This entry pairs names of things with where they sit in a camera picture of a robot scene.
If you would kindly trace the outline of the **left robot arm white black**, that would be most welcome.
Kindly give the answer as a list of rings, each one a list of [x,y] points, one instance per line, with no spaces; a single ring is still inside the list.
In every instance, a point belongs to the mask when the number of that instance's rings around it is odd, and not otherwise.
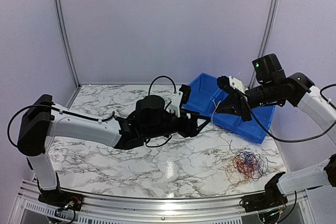
[[[175,94],[171,108],[158,95],[139,99],[126,118],[111,114],[100,118],[74,112],[53,102],[51,95],[42,95],[34,104],[22,108],[23,114],[15,146],[26,156],[38,179],[40,193],[54,205],[66,202],[59,178],[51,164],[45,141],[62,136],[100,143],[117,150],[132,150],[156,137],[170,138],[179,134],[184,138],[197,136],[210,122],[210,117],[185,110],[186,99]]]

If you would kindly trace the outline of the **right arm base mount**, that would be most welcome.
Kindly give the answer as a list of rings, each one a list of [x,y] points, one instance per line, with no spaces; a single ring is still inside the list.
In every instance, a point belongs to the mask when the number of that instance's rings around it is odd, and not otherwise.
[[[282,206],[287,202],[287,197],[282,194],[272,196],[264,192],[243,196],[239,205],[244,208],[245,212],[253,212]]]

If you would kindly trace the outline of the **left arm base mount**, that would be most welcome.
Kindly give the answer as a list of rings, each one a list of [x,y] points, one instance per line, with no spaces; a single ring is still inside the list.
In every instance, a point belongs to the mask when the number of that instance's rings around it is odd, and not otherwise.
[[[38,197],[40,202],[65,210],[65,206],[71,210],[79,211],[83,203],[83,195],[63,190],[42,191]]]

